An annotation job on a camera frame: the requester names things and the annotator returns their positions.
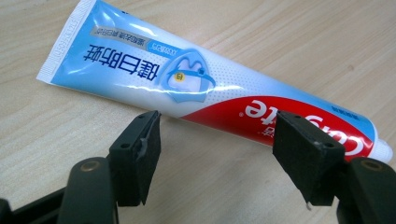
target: colgate logo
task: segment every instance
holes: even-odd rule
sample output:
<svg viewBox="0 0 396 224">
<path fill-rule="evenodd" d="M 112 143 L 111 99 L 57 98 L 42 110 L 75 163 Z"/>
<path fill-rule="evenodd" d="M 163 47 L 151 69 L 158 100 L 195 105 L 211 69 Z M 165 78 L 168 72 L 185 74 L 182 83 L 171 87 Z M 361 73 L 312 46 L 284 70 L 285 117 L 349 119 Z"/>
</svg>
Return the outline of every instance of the colgate logo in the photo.
<svg viewBox="0 0 396 224">
<path fill-rule="evenodd" d="M 275 126 L 276 122 L 276 113 L 278 108 L 274 106 L 267 106 L 264 102 L 259 100 L 253 100 L 251 105 L 247 105 L 245 108 L 245 115 L 253 119 L 260 119 L 262 125 L 271 125 Z M 335 130 L 324 123 L 324 118 L 319 117 L 317 115 L 308 115 L 305 117 L 312 124 L 320 128 L 323 132 L 327 133 L 329 136 L 334 138 L 336 141 L 341 143 L 342 145 L 348 144 L 351 150 L 346 152 L 346 156 L 354 156 L 364 149 L 364 144 L 359 137 L 356 136 L 348 136 L 345 132 Z"/>
</svg>

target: black clamp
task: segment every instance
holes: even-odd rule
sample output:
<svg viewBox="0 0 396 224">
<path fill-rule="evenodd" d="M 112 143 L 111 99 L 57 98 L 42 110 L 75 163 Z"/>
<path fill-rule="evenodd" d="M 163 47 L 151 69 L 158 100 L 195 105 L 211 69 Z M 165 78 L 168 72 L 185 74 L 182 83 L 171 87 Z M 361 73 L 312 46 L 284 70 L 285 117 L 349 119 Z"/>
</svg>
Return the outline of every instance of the black clamp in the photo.
<svg viewBox="0 0 396 224">
<path fill-rule="evenodd" d="M 370 158 L 344 160 L 345 148 L 308 120 L 278 112 L 273 153 L 312 205 L 339 199 L 339 223 L 396 223 L 396 173 Z"/>
<path fill-rule="evenodd" d="M 135 118 L 107 158 L 90 158 L 71 170 L 59 189 L 12 212 L 0 199 L 0 223 L 119 223 L 117 206 L 145 203 L 161 153 L 158 111 Z"/>
</svg>

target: light wooden desk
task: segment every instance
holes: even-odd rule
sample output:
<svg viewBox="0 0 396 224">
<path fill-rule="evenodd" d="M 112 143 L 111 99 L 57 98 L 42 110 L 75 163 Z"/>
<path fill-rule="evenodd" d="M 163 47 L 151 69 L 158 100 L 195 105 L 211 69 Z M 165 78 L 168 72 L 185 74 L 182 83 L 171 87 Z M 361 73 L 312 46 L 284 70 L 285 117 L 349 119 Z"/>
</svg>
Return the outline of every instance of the light wooden desk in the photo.
<svg viewBox="0 0 396 224">
<path fill-rule="evenodd" d="M 13 209 L 63 187 L 75 163 L 105 156 L 145 112 L 35 80 L 77 3 L 0 3 L 0 197 Z M 365 115 L 396 147 L 395 1 L 109 3 Z M 336 222 L 337 203 L 308 211 L 271 148 L 178 119 L 161 125 L 147 205 L 121 208 L 121 223 Z"/>
</svg>

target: white tube cap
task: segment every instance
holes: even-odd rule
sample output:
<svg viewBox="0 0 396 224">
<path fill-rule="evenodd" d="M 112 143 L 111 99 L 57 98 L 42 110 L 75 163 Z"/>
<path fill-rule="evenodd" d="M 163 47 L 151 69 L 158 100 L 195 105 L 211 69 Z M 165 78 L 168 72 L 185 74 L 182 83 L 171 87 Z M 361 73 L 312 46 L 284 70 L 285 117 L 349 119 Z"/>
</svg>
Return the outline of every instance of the white tube cap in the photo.
<svg viewBox="0 0 396 224">
<path fill-rule="evenodd" d="M 377 141 L 375 141 L 374 143 L 373 150 L 370 152 L 370 155 L 368 157 L 378 161 L 382 161 L 384 163 L 388 163 L 392 159 L 392 156 L 393 150 L 388 145 L 388 143 L 382 139 L 377 139 Z"/>
</svg>

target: tooth illustration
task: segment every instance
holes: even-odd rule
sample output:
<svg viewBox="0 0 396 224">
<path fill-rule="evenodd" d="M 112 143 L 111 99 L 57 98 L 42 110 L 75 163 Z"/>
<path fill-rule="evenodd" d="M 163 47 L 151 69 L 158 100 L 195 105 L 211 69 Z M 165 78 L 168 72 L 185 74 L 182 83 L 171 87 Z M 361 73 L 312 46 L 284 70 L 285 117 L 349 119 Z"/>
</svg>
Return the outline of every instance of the tooth illustration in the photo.
<svg viewBox="0 0 396 224">
<path fill-rule="evenodd" d="M 192 71 L 199 73 L 202 70 L 202 65 L 199 62 L 195 62 L 193 66 L 190 66 L 188 59 L 183 59 L 177 65 L 178 72 L 175 72 L 168 81 L 168 85 L 178 91 L 183 92 L 199 92 L 201 89 L 201 77 L 189 76 L 183 71 Z"/>
</svg>

